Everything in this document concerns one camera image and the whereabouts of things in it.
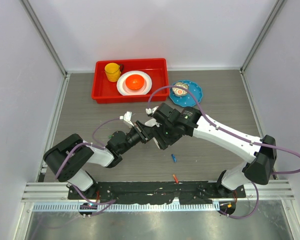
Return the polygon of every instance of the red tray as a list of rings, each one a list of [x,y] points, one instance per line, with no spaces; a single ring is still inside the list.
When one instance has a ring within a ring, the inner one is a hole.
[[[105,66],[108,63],[123,64],[124,69],[121,74],[136,70],[145,72],[151,77],[151,90],[145,95],[121,95],[117,90],[117,83],[107,79]],[[169,85],[169,80],[164,58],[98,61],[95,64],[91,97],[98,104],[147,102],[155,90],[167,85]],[[165,101],[168,96],[169,90],[163,89],[156,93],[151,101]]]

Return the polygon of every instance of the yellow mug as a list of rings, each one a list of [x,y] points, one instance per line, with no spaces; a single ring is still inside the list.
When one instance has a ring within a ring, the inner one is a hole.
[[[120,78],[121,72],[124,70],[123,64],[116,64],[114,62],[108,63],[104,67],[104,71],[106,74],[106,77],[110,82],[116,82]]]

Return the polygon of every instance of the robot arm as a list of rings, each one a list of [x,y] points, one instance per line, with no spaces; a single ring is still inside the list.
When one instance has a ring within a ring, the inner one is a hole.
[[[252,143],[275,145],[276,142],[273,137],[265,136],[265,138],[260,139],[256,136],[249,136],[208,117],[216,124],[216,127],[213,127],[203,118],[200,111],[193,107],[185,107],[182,112],[179,112],[162,103],[159,107],[154,108],[151,112],[147,111],[147,113],[152,119],[145,124],[139,121],[132,123],[131,113],[129,112],[120,117],[131,129],[127,134],[123,131],[114,132],[105,148],[98,149],[89,145],[80,147],[70,157],[58,180],[60,182],[70,182],[84,192],[91,189],[93,191],[95,181],[87,172],[81,169],[85,163],[113,168],[122,160],[121,155],[139,142],[145,144],[153,139],[159,149],[165,150],[182,136],[187,135],[213,142],[244,160],[242,164],[231,170],[223,171],[219,176],[217,190],[222,196],[227,196],[238,186],[248,182],[261,185],[268,183],[277,158],[276,150]],[[249,144],[218,130],[219,127],[251,139],[251,143]],[[43,159],[56,174],[70,150],[82,142],[85,141],[79,135],[73,134],[50,149]]]

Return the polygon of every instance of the small blue object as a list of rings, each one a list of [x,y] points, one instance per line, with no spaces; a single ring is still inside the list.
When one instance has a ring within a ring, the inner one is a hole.
[[[177,159],[176,159],[176,157],[175,157],[175,155],[174,154],[171,154],[171,157],[172,157],[172,159],[173,159],[173,162],[177,162]]]
[[[172,85],[175,85],[178,82],[188,84],[189,91],[195,96],[195,98],[198,100],[199,103],[201,102],[201,100],[204,96],[204,93],[202,91],[202,88],[198,84],[196,84],[194,81],[190,81],[190,80],[180,80],[180,81],[176,81]],[[170,88],[169,97],[174,102],[174,104],[177,104],[183,108],[184,107],[193,107],[194,105],[196,105],[195,100],[190,96],[190,94],[187,94],[185,96],[176,96],[175,93],[172,91],[172,88]]]

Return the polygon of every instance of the blue dish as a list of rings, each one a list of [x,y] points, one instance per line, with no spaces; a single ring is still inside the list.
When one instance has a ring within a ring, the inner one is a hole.
[[[190,80],[180,80],[180,81],[176,81],[172,85],[175,85],[178,82],[188,84],[189,91],[195,96],[195,98],[198,100],[199,103],[201,102],[201,99],[204,96],[204,92],[202,91],[202,88],[198,84],[196,84],[194,81],[190,81]],[[172,88],[170,88],[169,97],[174,102],[174,104],[177,104],[183,108],[184,107],[193,107],[194,105],[196,105],[195,100],[190,96],[190,94],[187,94],[185,96],[176,96],[174,94],[174,92],[172,91]]]

